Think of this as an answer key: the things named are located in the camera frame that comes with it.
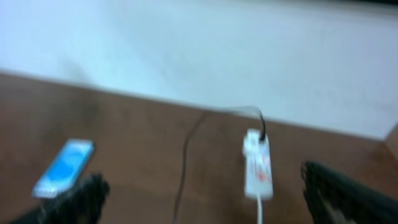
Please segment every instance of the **extension cord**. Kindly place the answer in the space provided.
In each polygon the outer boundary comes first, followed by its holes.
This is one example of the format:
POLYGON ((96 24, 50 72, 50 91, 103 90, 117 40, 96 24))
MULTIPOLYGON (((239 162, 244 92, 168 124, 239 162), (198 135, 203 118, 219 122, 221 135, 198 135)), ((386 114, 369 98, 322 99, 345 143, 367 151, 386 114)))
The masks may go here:
POLYGON ((259 130, 248 129, 243 143, 243 155, 246 158, 244 193, 248 198, 257 199, 258 224, 262 223, 261 201, 271 199, 274 195, 268 136, 264 141, 260 141, 260 137, 259 130))

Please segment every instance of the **white wall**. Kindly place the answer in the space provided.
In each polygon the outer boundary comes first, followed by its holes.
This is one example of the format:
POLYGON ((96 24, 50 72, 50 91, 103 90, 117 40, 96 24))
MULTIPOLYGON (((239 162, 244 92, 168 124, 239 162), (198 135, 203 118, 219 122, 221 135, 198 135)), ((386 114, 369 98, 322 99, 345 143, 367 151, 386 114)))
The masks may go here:
POLYGON ((1 0, 0 68, 384 138, 398 7, 238 0, 1 0))

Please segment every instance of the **cable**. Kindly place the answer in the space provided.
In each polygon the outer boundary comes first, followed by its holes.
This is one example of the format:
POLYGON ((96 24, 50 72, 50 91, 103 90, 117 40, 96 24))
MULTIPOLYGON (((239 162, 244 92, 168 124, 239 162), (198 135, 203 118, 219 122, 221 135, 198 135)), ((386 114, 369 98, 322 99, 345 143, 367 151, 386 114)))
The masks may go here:
MULTIPOLYGON (((255 109, 259 113, 259 117, 260 117, 260 120, 262 123, 262 132, 261 132, 260 141, 264 141, 266 138, 266 122, 264 121, 264 117, 262 116, 261 110, 259 108, 256 108, 255 106, 241 106, 241 107, 235 107, 235 108, 228 108, 228 110, 223 110, 221 112, 226 113, 226 114, 237 114, 237 113, 242 113, 243 112, 242 109, 255 109)), ((189 130, 188 134, 185 137, 184 144, 182 147, 182 171, 181 171, 180 185, 178 187, 178 191, 175 196, 172 224, 177 224, 178 211, 180 210, 180 202, 181 202, 182 193, 183 193, 184 186, 185 186, 185 176, 187 174, 187 152, 188 152, 189 142, 190 142, 192 136, 196 133, 199 126, 202 124, 202 122, 204 122, 205 118, 210 113, 211 113, 210 111, 202 113, 201 116, 197 119, 197 121, 193 125, 192 129, 189 130)))
POLYGON ((262 224, 262 205, 260 195, 257 196, 257 224, 262 224))

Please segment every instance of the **wooden table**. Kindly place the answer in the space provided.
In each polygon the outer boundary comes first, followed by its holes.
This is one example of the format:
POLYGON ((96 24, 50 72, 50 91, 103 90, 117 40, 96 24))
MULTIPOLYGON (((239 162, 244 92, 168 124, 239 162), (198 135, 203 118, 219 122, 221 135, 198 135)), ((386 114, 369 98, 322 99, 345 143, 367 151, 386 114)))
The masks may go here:
MULTIPOLYGON (((68 138, 95 141, 84 174, 111 185, 100 223, 171 223, 182 144, 202 110, 0 75, 0 222, 38 204, 30 196, 68 138)), ((255 119, 214 113, 188 151, 178 223, 255 223, 243 194, 243 136, 255 119)), ((300 164, 320 161, 398 198, 398 163, 377 141, 267 122, 274 198, 264 223, 311 223, 300 164)))

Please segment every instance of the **blue smartphone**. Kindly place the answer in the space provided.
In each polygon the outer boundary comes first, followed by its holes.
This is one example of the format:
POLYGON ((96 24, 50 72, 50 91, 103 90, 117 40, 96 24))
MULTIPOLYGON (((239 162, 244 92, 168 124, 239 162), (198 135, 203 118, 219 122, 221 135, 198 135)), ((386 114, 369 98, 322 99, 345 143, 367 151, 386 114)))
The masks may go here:
POLYGON ((93 151, 93 141, 69 139, 35 184, 32 195, 39 198, 54 198, 68 190, 77 180, 93 151))

